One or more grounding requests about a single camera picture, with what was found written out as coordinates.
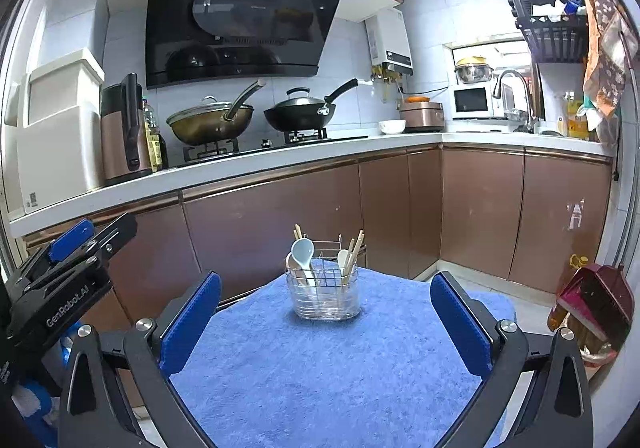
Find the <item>blue gloved left hand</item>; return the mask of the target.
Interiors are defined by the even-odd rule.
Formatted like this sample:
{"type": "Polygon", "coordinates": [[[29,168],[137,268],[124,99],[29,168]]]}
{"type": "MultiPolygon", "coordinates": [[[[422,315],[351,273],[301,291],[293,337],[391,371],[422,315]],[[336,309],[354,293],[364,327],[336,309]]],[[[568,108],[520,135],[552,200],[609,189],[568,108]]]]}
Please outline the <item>blue gloved left hand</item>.
{"type": "MultiPolygon", "coordinates": [[[[69,327],[42,358],[44,374],[50,376],[56,385],[62,385],[73,339],[80,327],[80,322],[69,327]]],[[[12,402],[43,446],[58,446],[60,398],[55,396],[54,390],[48,390],[35,378],[24,378],[14,387],[12,402]]]]}

